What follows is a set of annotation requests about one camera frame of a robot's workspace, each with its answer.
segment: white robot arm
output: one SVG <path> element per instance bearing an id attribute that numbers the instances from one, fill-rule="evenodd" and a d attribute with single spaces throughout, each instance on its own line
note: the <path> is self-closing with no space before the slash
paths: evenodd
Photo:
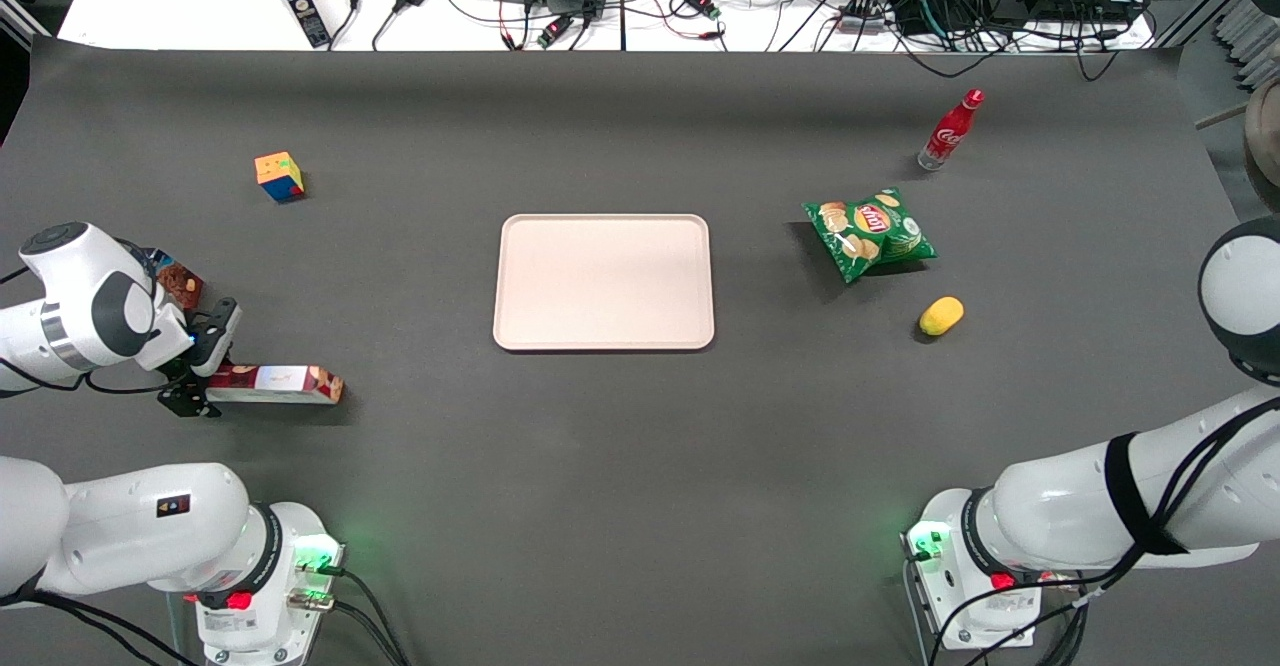
<path id="1" fill-rule="evenodd" d="M 14 606 L 147 583 L 196 603 L 210 662 L 301 666 L 333 606 L 332 576 L 314 567 L 338 566 L 342 547 L 306 506 L 250 503 L 220 464 L 64 485 L 0 457 L 0 555 Z"/>
<path id="2" fill-rule="evenodd" d="M 1262 386 L 1153 432 L 1015 464 L 991 488 L 931 499 L 904 543 L 934 631 L 950 621 L 942 647 L 988 648 L 1006 637 L 1005 646 L 1030 646 L 1041 589 L 1028 585 L 1108 570 L 1135 543 L 1135 567 L 1162 569 L 1235 561 L 1280 538 L 1280 220 L 1220 238 L 1199 296 L 1231 362 Z M 1206 461 L 1169 523 L 1156 524 L 1184 457 L 1235 416 L 1252 420 Z"/>
<path id="3" fill-rule="evenodd" d="M 127 360 L 155 370 L 192 348 L 182 309 L 156 287 L 137 247 L 72 222 L 27 240 L 19 256 L 45 283 L 45 298 L 0 310 L 0 397 L 38 386 L 69 387 L 83 374 Z M 230 346 L 211 345 L 197 375 L 210 375 Z"/>

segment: cardboard box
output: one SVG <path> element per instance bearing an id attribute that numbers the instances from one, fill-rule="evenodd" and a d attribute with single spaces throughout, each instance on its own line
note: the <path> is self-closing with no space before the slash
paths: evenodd
<path id="1" fill-rule="evenodd" d="M 156 286 L 168 291 L 169 296 L 173 296 L 173 300 L 178 302 L 178 306 L 182 306 L 183 311 L 195 311 L 198 309 L 200 292 L 205 288 L 204 279 L 159 248 L 147 251 L 147 256 L 151 257 L 151 263 L 156 266 Z"/>
<path id="2" fill-rule="evenodd" d="M 342 378 L 320 366 L 244 366 L 223 364 L 209 378 L 205 397 L 214 403 L 337 403 Z"/>

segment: red bottle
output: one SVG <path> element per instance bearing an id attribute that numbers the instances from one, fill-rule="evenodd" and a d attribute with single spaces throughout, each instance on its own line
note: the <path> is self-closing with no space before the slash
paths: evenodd
<path id="1" fill-rule="evenodd" d="M 969 127 L 973 126 L 973 113 L 978 110 L 978 106 L 982 106 L 982 91 L 974 88 L 965 93 L 964 101 L 960 101 L 959 106 L 942 117 L 942 120 L 933 128 L 929 142 L 920 149 L 920 155 L 915 156 L 920 168 L 928 172 L 942 168 L 956 146 L 964 141 L 965 133 L 969 133 Z"/>

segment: gray table surface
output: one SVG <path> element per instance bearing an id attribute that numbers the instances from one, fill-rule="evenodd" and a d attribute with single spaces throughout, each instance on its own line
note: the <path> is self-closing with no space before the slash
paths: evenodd
<path id="1" fill-rule="evenodd" d="M 260 499 L 308 503 L 420 663 L 911 666 L 896 534 L 933 493 L 1249 384 L 1196 305 L 1234 219 L 1175 63 L 1125 54 L 1088 85 L 1059 58 L 943 81 L 883 55 L 45 41 L 0 149 L 5 263 L 70 219 L 164 247 L 242 302 L 238 361 L 323 364 L 349 391 L 219 421 L 35 393 L 0 403 L 0 452 L 68 482 L 218 460 Z M 974 86 L 974 132 L 924 175 L 915 151 Z M 252 159 L 280 149 L 306 201 L 275 206 L 253 183 Z M 941 257 L 846 288 L 800 202 L 888 186 Z M 498 348 L 499 228 L 538 211 L 705 218 L 713 345 Z M 37 293 L 23 279 L 5 302 Z M 918 342 L 946 293 L 968 316 Z M 1098 603 L 1079 663 L 1270 661 L 1272 556 L 1133 575 Z M 166 630 L 146 587 L 93 601 Z M 132 663 L 47 611 L 5 613 L 0 644 L 5 663 Z M 376 658 L 335 616 L 314 662 Z"/>

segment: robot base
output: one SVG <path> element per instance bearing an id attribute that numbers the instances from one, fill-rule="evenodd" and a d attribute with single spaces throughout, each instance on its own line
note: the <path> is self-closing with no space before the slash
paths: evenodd
<path id="1" fill-rule="evenodd" d="M 914 564 L 918 593 L 908 596 L 919 599 L 928 612 L 934 634 L 956 607 L 992 590 L 991 578 L 974 565 L 960 534 L 960 512 L 970 493 L 973 492 L 969 489 L 947 489 L 934 496 L 924 507 L 920 521 L 904 534 L 904 546 L 909 553 L 924 551 L 932 556 Z M 974 603 L 951 620 L 947 631 L 942 634 L 942 647 L 992 647 L 1039 616 L 1039 597 L 1041 589 L 1028 588 L 995 594 Z M 1028 629 L 1004 646 L 1032 646 L 1034 633 L 1034 629 Z"/>
<path id="2" fill-rule="evenodd" d="M 323 610 L 305 608 L 297 597 L 332 593 L 333 576 L 302 571 L 317 555 L 340 566 L 343 548 L 301 503 L 273 503 L 280 520 L 280 558 L 248 610 L 211 611 L 196 605 L 206 666 L 302 666 L 311 656 Z"/>

